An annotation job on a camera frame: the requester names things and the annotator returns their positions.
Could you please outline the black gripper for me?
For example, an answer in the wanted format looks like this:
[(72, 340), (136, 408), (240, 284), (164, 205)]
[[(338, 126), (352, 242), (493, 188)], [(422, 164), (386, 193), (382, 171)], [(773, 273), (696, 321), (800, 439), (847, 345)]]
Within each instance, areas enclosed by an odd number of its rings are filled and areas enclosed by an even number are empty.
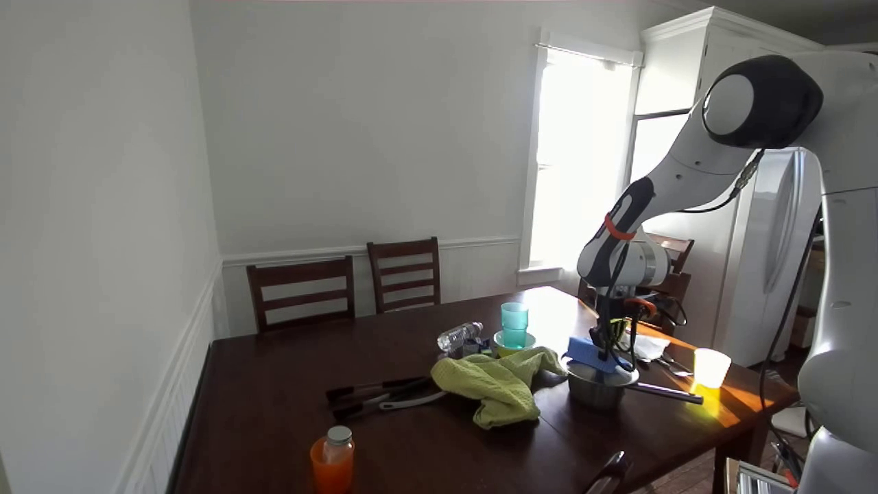
[(599, 348), (612, 352), (622, 344), (627, 329), (631, 329), (631, 315), (605, 315), (593, 329), (593, 340)]

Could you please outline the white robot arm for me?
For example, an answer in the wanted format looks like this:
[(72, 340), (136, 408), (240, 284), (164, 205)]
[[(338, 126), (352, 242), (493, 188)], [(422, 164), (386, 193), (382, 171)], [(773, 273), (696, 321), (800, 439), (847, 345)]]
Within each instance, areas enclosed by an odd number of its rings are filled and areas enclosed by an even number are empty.
[(658, 214), (704, 212), (747, 174), (715, 338), (738, 366), (771, 356), (784, 288), (806, 234), (824, 231), (824, 290), (799, 371), (818, 422), (800, 494), (878, 492), (878, 57), (815, 49), (726, 67), (692, 107), (664, 160), (625, 188), (578, 255), (578, 274), (620, 303), (652, 268), (640, 231)]

